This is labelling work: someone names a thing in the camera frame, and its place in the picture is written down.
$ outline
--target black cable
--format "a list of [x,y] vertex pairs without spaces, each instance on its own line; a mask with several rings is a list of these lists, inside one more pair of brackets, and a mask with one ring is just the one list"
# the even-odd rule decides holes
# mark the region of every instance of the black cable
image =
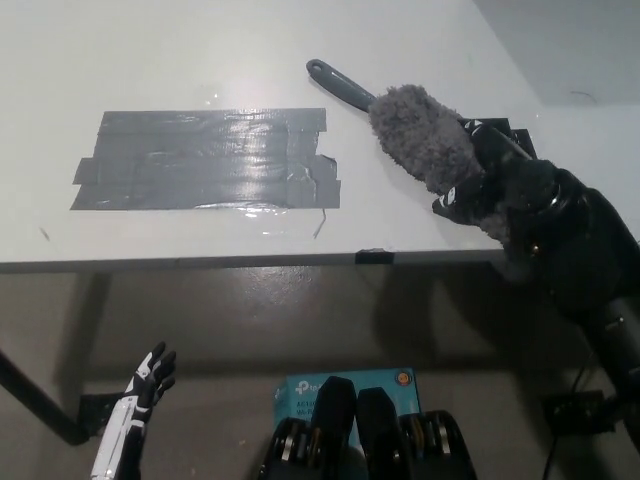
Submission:
[[[593,352],[589,354],[589,357],[582,365],[582,368],[578,372],[576,379],[573,381],[573,385],[571,386],[571,395],[578,391],[578,385],[580,384],[580,380],[584,376],[584,373],[587,371],[587,367],[591,363],[591,359],[593,358]],[[544,464],[544,472],[542,473],[542,480],[549,480],[549,475],[551,474],[551,465],[553,465],[553,459],[556,456],[556,449],[558,447],[558,436],[555,435],[553,437],[553,442],[551,443],[551,449],[549,450],[549,455],[547,456],[547,461]]]

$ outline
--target floor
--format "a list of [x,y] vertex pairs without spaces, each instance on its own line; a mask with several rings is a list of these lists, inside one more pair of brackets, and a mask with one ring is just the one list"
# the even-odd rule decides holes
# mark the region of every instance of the floor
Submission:
[[[73,411],[123,389],[158,341],[178,384],[152,419],[143,478],[252,479],[287,373],[413,366],[424,409],[456,417],[478,477],[539,479],[550,438],[538,398],[588,357],[534,289],[485,264],[0,276],[0,348]],[[594,366],[583,388],[610,386]],[[0,391],[0,478],[88,478],[71,448]],[[552,479],[637,478],[623,428],[562,439]]]

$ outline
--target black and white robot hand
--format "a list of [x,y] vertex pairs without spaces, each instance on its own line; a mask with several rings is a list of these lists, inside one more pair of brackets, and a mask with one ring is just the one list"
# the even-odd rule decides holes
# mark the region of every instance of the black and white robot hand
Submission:
[[176,353],[160,343],[142,361],[105,429],[92,480],[139,480],[140,459],[153,407],[175,383]]

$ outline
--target black table leg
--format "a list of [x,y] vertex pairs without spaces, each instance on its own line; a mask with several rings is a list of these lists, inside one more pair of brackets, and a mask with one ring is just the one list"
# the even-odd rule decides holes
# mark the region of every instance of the black table leg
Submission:
[[0,385],[70,445],[89,439],[87,431],[69,416],[0,352]]

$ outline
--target box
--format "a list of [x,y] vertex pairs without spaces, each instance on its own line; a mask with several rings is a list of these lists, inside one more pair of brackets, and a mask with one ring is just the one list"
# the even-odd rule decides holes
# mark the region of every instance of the box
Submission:
[[[412,368],[363,370],[355,372],[290,375],[276,390],[275,424],[287,417],[311,420],[318,390],[330,376],[348,378],[357,393],[364,388],[382,387],[396,407],[398,416],[420,412],[420,401]],[[358,428],[354,421],[349,445],[361,450]]]

